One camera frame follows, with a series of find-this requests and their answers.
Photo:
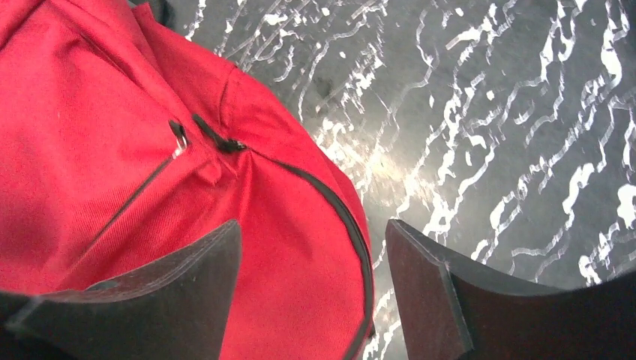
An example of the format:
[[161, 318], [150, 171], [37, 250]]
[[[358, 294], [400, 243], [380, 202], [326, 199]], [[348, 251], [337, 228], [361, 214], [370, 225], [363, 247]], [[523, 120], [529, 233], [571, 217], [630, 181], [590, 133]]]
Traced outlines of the red student backpack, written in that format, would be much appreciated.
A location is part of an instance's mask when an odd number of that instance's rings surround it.
[[222, 359], [354, 359], [371, 240], [260, 82], [126, 1], [1, 3], [1, 288], [84, 290], [241, 228]]

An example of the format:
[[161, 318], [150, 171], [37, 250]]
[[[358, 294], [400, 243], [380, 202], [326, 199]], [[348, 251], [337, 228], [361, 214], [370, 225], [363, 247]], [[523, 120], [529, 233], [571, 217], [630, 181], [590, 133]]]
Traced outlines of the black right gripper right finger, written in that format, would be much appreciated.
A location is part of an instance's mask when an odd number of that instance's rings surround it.
[[403, 222], [385, 229], [409, 359], [633, 359], [635, 274], [559, 289], [447, 248]]

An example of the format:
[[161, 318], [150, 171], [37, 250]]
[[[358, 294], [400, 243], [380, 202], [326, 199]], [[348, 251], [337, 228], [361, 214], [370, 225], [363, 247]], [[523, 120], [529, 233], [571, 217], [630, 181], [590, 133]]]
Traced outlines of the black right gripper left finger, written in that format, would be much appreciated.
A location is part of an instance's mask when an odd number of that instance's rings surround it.
[[83, 291], [1, 294], [3, 359], [217, 359], [241, 262], [230, 220]]

